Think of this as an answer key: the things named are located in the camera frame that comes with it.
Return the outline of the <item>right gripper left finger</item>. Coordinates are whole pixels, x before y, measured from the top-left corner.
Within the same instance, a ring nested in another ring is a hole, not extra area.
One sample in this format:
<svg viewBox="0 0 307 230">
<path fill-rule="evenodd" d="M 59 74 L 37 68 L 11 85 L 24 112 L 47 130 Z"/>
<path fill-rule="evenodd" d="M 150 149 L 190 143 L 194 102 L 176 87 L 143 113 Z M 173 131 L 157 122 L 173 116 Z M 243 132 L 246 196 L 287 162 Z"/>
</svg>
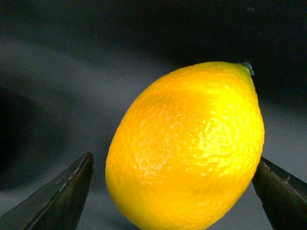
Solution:
<svg viewBox="0 0 307 230">
<path fill-rule="evenodd" d="M 86 202 L 94 159 L 86 153 L 0 217 L 2 230 L 74 230 Z"/>
</svg>

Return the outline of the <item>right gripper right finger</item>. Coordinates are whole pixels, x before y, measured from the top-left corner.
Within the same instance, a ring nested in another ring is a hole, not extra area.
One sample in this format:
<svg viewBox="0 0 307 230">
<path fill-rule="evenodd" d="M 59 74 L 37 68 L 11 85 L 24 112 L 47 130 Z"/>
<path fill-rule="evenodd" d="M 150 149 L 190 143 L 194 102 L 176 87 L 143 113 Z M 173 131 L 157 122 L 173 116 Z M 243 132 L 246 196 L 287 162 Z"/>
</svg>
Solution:
<svg viewBox="0 0 307 230">
<path fill-rule="evenodd" d="M 261 157 L 252 184 L 274 230 L 307 228 L 307 184 Z"/>
</svg>

